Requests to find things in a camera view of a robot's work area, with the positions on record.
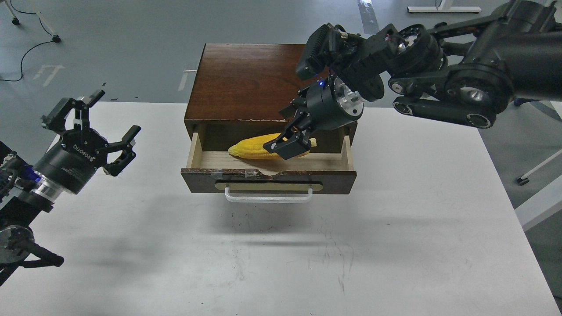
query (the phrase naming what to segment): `wooden cabinet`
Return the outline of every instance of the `wooden cabinet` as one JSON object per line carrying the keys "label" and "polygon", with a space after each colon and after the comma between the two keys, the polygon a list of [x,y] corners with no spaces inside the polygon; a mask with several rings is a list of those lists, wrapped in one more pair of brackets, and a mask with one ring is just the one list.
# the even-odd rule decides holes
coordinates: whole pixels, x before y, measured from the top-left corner
{"label": "wooden cabinet", "polygon": [[191,137],[186,168],[191,192],[301,191],[348,194],[356,178],[351,143],[356,123],[313,135],[318,146],[289,160],[248,160],[230,156],[242,139],[279,133],[287,121],[278,113],[296,92],[316,80],[294,73],[304,45],[206,44],[197,70],[185,126]]}

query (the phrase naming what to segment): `yellow corn cob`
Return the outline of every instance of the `yellow corn cob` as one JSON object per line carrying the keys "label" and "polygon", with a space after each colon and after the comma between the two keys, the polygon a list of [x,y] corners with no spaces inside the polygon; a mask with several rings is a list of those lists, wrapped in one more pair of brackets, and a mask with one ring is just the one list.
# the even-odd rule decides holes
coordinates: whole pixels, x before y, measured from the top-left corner
{"label": "yellow corn cob", "polygon": [[[279,134],[267,134],[262,136],[256,136],[248,139],[239,141],[236,145],[228,149],[228,153],[232,156],[245,158],[245,159],[282,159],[276,153],[270,154],[264,149],[264,143],[276,139]],[[312,147],[316,147],[316,138],[310,138],[310,144]]]}

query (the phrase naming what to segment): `cable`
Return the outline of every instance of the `cable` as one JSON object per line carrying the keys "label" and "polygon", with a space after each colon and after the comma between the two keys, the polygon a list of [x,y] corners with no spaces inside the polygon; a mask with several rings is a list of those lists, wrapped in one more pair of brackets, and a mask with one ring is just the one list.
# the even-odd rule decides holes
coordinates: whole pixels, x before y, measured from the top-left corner
{"label": "cable", "polygon": [[23,14],[37,14],[37,13],[32,13],[32,12],[20,11],[20,10],[14,8],[14,7],[13,7],[13,4],[12,4],[12,0],[10,0],[10,6],[12,6],[12,9],[16,10],[16,11],[19,12],[19,13],[23,13]]}
{"label": "cable", "polygon": [[[37,15],[37,13],[24,12],[24,11],[20,11],[20,10],[14,8],[14,7],[13,7],[13,4],[12,4],[12,0],[10,0],[10,5],[12,6],[12,8],[13,8],[15,11],[17,11],[17,12],[19,12],[19,13],[23,13],[23,14],[35,14],[35,15]],[[41,18],[39,18],[39,23],[41,23],[41,27],[43,28],[43,30],[44,30],[45,32],[47,32],[47,34],[49,34],[50,36],[53,36],[53,35],[54,35],[54,34],[51,34],[51,33],[45,28],[45,26],[43,26],[43,21],[41,21]]]}
{"label": "cable", "polygon": [[51,34],[51,33],[45,28],[45,26],[43,26],[43,22],[41,21],[41,18],[39,18],[39,23],[41,23],[41,27],[43,28],[43,30],[45,30],[45,32],[47,32],[47,34],[49,34],[50,36],[53,36],[53,34]]}
{"label": "cable", "polygon": [[43,45],[43,44],[47,44],[47,43],[54,43],[54,41],[50,40],[49,42],[43,42],[41,44],[37,44],[34,47],[31,47],[27,52],[25,52],[24,56],[21,58],[21,62],[20,62],[20,73],[21,76],[18,80],[8,80],[8,79],[0,79],[0,81],[9,81],[9,82],[18,82],[20,81],[23,77],[24,77],[24,58],[25,55],[27,55],[33,48],[39,46],[39,45]]}

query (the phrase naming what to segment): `drawer front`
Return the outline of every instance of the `drawer front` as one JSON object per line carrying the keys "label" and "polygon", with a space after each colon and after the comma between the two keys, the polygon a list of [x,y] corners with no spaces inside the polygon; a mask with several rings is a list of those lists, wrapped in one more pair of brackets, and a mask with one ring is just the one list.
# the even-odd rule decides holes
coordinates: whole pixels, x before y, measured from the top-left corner
{"label": "drawer front", "polygon": [[[222,193],[224,191],[223,186],[227,183],[279,183],[311,184],[314,194],[349,194],[357,177],[355,171],[282,171],[278,174],[266,175],[257,169],[184,168],[181,173],[193,193]],[[248,193],[271,193],[270,189],[265,188],[244,191]],[[279,191],[275,191],[275,193],[288,193],[290,191],[293,190],[280,187]]]}

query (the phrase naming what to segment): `drawer handle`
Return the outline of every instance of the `drawer handle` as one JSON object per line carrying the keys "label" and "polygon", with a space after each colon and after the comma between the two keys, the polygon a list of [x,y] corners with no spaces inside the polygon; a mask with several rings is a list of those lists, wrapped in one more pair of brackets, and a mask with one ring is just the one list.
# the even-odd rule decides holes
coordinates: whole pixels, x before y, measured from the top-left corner
{"label": "drawer handle", "polygon": [[228,185],[225,186],[224,196],[230,202],[236,203],[306,203],[312,199],[311,186],[309,186],[309,193],[301,196],[249,196],[244,194],[232,196],[229,189]]}

